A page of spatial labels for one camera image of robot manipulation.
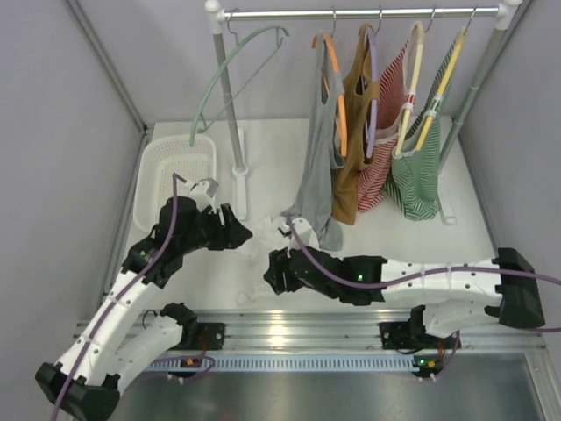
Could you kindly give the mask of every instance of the green striped tank top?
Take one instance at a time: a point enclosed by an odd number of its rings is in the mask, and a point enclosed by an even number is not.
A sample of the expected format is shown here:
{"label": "green striped tank top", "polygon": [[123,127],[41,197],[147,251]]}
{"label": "green striped tank top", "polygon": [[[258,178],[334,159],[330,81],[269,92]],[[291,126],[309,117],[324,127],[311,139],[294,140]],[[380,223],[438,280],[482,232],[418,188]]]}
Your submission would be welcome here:
{"label": "green striped tank top", "polygon": [[[414,221],[432,219],[439,211],[440,117],[451,82],[446,87],[444,98],[438,98],[436,93],[450,62],[455,44],[456,40],[452,43],[438,69],[423,112],[419,114],[408,131],[403,143],[402,154],[400,156],[393,154],[392,169],[383,188],[394,199],[405,218]],[[423,148],[416,151],[415,147],[423,128],[425,113],[431,110],[436,113],[435,118]]]}

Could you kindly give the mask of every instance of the metal floor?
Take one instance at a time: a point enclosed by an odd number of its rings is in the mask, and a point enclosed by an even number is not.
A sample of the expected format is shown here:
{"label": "metal floor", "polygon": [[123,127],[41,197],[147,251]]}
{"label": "metal floor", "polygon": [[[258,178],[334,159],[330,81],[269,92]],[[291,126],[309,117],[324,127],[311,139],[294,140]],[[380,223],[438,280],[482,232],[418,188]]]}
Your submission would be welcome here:
{"label": "metal floor", "polygon": [[461,355],[437,383],[411,374],[215,373],[137,379],[110,421],[544,420],[523,355]]}

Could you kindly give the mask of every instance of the striped shirt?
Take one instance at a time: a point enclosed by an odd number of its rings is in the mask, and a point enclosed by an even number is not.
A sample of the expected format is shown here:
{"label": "striped shirt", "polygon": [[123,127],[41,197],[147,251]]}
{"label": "striped shirt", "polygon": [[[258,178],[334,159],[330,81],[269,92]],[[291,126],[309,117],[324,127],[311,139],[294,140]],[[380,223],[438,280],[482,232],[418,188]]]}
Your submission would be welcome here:
{"label": "striped shirt", "polygon": [[[450,84],[448,83],[446,87],[444,99],[435,98],[435,95],[450,63],[455,44],[456,41],[452,44],[438,69],[423,112],[408,131],[402,154],[393,158],[391,172],[384,185],[384,190],[394,199],[407,219],[415,221],[431,219],[439,212],[440,117],[442,105],[450,91]],[[430,125],[422,149],[416,151],[417,140],[421,134],[427,111],[434,111],[436,116]]]}
{"label": "striped shirt", "polygon": [[394,61],[380,78],[380,100],[376,121],[376,147],[373,162],[360,172],[357,180],[359,211],[369,211],[381,202],[381,192],[391,168],[392,151],[397,143],[399,123],[404,105],[415,102],[414,91],[405,86],[408,67],[411,66],[412,47],[416,43],[415,29]]}

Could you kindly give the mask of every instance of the gray tank top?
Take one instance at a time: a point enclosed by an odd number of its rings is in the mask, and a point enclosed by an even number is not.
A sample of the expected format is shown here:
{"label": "gray tank top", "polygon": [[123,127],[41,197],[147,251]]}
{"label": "gray tank top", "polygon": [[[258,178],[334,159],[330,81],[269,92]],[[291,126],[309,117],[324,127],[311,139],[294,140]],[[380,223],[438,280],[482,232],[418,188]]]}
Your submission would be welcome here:
{"label": "gray tank top", "polygon": [[[316,40],[316,94],[309,118],[304,172],[295,204],[283,215],[305,218],[316,232],[320,247],[338,251],[343,246],[343,233],[331,216],[331,205],[334,171],[344,166],[344,159],[337,150],[340,139],[335,127],[337,97],[343,94],[343,79],[339,72],[333,71],[322,32],[316,35]],[[329,95],[323,75],[328,81]]]}

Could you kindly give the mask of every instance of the brown tank top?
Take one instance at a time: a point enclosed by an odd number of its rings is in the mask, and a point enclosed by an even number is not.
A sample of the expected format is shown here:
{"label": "brown tank top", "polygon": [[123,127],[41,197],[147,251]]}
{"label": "brown tank top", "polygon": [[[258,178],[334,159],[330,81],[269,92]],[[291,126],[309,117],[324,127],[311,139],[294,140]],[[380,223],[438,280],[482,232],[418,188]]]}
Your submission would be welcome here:
{"label": "brown tank top", "polygon": [[[380,84],[372,80],[370,48],[366,43],[366,28],[360,27],[359,44],[349,74],[343,80],[344,110],[347,118],[347,156],[344,167],[335,173],[333,186],[332,215],[344,224],[354,225],[359,207],[357,179],[371,160],[365,161],[365,122],[372,100],[380,99]],[[364,76],[366,87],[362,88],[360,76]]]}

